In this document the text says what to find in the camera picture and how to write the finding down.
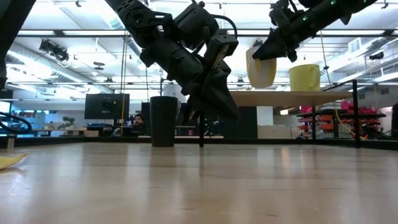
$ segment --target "ceiling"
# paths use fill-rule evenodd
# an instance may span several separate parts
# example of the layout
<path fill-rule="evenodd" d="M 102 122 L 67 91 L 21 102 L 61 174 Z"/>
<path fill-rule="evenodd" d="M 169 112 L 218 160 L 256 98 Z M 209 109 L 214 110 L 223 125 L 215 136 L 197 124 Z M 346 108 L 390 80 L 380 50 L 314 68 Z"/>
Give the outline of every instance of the ceiling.
<path fill-rule="evenodd" d="M 149 6 L 152 10 L 168 12 L 175 17 L 189 5 L 188 2 L 190 1 L 151 0 L 149 1 Z M 237 25 L 239 31 L 244 32 L 245 29 L 251 29 L 251 32 L 256 33 L 257 30 L 257 33 L 260 33 L 264 29 L 267 30 L 273 27 L 268 13 L 270 2 L 275 1 L 206 0 L 204 2 L 206 3 L 205 9 L 212 14 L 222 14 L 231 18 Z M 326 29 L 344 29 L 345 31 L 340 31 L 343 34 L 353 33 L 355 29 L 395 29 L 398 27 L 398 21 L 396 19 L 398 1 L 389 0 L 387 2 L 389 2 L 390 5 L 386 9 L 381 9 L 384 5 L 384 1 L 378 1 L 373 6 L 355 14 L 347 26 L 344 26 L 341 21 L 336 21 Z M 19 35 L 15 39 L 14 49 L 17 51 L 17 59 L 18 55 L 28 55 L 31 59 L 30 62 L 33 61 L 32 63 L 41 63 L 47 66 L 47 68 L 50 68 L 53 72 L 60 74 L 56 76 L 57 78 L 66 78 L 68 80 L 67 82 L 78 82 L 76 80 L 81 80 L 81 82 L 95 83 L 104 82 L 107 78 L 112 78 L 114 82 L 120 82 L 122 61 L 124 61 L 123 38 L 102 37 L 100 35 L 97 36 L 97 38 L 85 37 L 84 35 L 81 37 L 43 37 L 45 30 L 110 30 L 113 28 L 111 21 L 114 21 L 117 15 L 104 0 L 80 0 L 79 3 L 81 7 L 76 6 L 75 0 L 37 0 L 22 27 L 22 30 L 36 30 L 36 35 L 30 37 Z M 227 22 L 219 21 L 219 24 L 221 28 L 231 28 Z M 266 37 L 261 37 L 260 35 L 258 37 L 255 35 L 253 35 L 253 37 L 240 37 L 238 39 L 239 45 L 234 55 L 225 59 L 232 69 L 232 73 L 228 78 L 229 82 L 236 82 L 238 78 L 243 78 L 245 82 L 248 82 L 246 73 L 246 51 L 252 46 L 256 39 L 266 40 Z M 354 36 L 325 37 L 323 40 L 317 37 L 306 41 L 306 43 L 298 49 L 298 60 L 295 63 L 291 63 L 287 58 L 278 58 L 277 77 L 275 82 L 286 83 L 282 86 L 287 86 L 287 82 L 289 81 L 289 69 L 296 65 L 318 63 L 323 67 L 323 51 L 325 51 L 326 59 L 330 61 L 330 63 L 336 64 L 333 71 L 331 71 L 332 75 L 333 72 L 339 73 L 340 78 L 342 73 L 344 77 L 346 77 L 369 68 L 373 64 L 370 62 L 366 64 L 363 55 L 347 57 L 348 43 L 354 39 Z M 58 63 L 53 57 L 43 54 L 39 50 L 42 40 L 50 40 L 53 44 L 66 48 L 70 54 L 70 60 L 66 63 Z M 372 40 L 374 40 L 374 38 L 367 39 L 366 42 L 371 42 Z M 395 45 L 390 46 L 386 50 L 391 51 L 389 60 L 396 57 Z M 16 57 L 16 55 L 9 56 L 11 59 L 15 59 Z M 150 82 L 148 88 L 151 90 L 158 90 L 160 88 L 160 78 L 161 76 L 165 78 L 166 74 L 162 73 L 159 66 L 153 65 L 146 70 L 145 66 L 129 47 L 127 47 L 125 59 L 126 82 L 141 83 L 138 85 L 128 85 L 127 88 L 141 90 L 147 88 L 146 82 Z M 95 70 L 96 65 L 93 64 L 94 62 L 104 63 L 105 65 L 102 66 L 103 70 Z M 24 75 L 20 80 L 16 77 L 17 76 L 14 76 L 15 79 L 13 82 L 49 81 L 39 76 L 30 77 L 28 79 L 26 75 Z M 60 88 L 59 85 L 48 87 Z M 101 85 L 97 86 L 96 91 L 113 91 L 118 88 L 119 85 Z M 241 87 L 230 83 L 229 88 L 234 89 Z"/>

